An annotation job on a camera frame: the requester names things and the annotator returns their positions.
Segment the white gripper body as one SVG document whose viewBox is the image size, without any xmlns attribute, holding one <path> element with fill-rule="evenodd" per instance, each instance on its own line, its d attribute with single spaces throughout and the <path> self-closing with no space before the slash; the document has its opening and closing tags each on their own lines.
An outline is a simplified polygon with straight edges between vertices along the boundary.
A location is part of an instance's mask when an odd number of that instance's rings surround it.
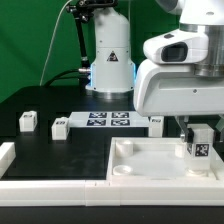
<svg viewBox="0 0 224 224">
<path fill-rule="evenodd" d="M 143 117 L 224 114 L 224 78 L 200 77 L 191 65 L 144 60 L 137 72 L 133 104 Z"/>
</svg>

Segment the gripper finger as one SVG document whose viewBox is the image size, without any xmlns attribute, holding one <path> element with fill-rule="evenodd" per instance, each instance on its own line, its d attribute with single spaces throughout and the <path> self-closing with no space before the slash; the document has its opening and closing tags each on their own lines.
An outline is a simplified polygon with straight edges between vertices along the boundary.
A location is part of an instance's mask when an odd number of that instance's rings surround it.
<svg viewBox="0 0 224 224">
<path fill-rule="evenodd" d="M 220 116 L 220 119 L 215 126 L 215 141 L 224 142 L 224 114 Z"/>
<path fill-rule="evenodd" d="M 178 126 L 181 129 L 180 138 L 183 142 L 193 143 L 194 140 L 194 132 L 191 128 L 188 127 L 188 116 L 176 116 L 175 120 Z"/>
</svg>

